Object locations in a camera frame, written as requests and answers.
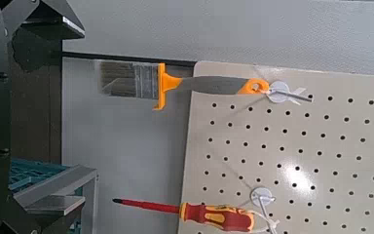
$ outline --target white pegboard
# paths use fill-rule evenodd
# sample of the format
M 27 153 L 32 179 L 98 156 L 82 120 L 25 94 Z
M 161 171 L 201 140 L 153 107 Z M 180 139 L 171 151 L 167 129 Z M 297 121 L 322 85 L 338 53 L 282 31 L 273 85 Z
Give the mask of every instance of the white pegboard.
M 199 62 L 202 75 L 282 80 L 315 101 L 193 93 L 183 202 L 259 211 L 246 201 L 266 186 L 280 234 L 374 233 L 374 76 Z M 222 232 L 180 221 L 178 233 Z

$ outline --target teal plastic crate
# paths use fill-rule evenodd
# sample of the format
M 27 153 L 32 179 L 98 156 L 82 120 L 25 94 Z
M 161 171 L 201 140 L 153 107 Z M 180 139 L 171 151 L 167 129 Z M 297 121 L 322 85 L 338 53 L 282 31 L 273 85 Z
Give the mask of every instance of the teal plastic crate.
M 68 167 L 62 165 L 12 158 L 9 174 L 9 189 L 17 193 L 35 183 L 55 176 L 66 169 L 68 169 Z

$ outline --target red screwdriver handle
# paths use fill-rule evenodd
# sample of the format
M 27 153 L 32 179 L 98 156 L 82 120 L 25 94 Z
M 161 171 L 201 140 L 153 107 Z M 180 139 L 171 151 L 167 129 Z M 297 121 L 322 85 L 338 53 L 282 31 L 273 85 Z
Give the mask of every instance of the red screwdriver handle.
M 229 206 L 193 206 L 183 203 L 180 218 L 209 224 L 223 231 L 250 232 L 255 224 L 253 213 Z

